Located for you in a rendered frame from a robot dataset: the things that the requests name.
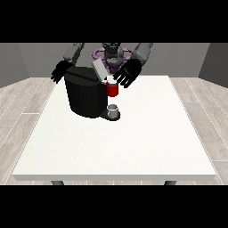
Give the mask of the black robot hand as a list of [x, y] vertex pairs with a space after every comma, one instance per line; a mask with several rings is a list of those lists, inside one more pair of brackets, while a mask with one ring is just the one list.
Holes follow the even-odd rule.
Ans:
[[56, 68], [52, 72], [51, 79], [58, 84], [61, 78], [66, 74], [68, 68], [72, 67], [73, 64], [68, 61], [60, 61]]
[[137, 59], [128, 60], [114, 75], [116, 80], [124, 88], [128, 88], [142, 71], [142, 64]]

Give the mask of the red pod holder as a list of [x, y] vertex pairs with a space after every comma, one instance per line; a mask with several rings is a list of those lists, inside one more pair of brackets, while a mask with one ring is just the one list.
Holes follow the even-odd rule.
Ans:
[[109, 97], [115, 97], [118, 95], [118, 84], [106, 83], [107, 95]]

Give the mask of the pale grey machine lid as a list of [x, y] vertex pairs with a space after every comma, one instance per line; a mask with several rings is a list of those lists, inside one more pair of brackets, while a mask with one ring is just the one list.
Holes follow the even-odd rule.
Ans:
[[102, 60], [101, 59], [97, 59], [95, 61], [92, 62], [92, 66], [97, 74], [97, 77], [103, 81], [108, 75], [108, 71], [105, 69]]

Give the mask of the black coffee machine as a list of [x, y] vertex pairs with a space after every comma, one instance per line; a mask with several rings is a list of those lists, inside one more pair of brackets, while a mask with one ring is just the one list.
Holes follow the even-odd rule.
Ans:
[[108, 111], [107, 87], [97, 77], [93, 68], [69, 67], [64, 76], [69, 106], [84, 118], [120, 119], [120, 112], [113, 118]]

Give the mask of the small grey cup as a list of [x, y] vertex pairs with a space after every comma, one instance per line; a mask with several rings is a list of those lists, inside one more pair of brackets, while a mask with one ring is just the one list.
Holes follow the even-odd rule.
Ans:
[[118, 106], [116, 104], [110, 104], [107, 107], [107, 111], [109, 118], [116, 118], [118, 116]]

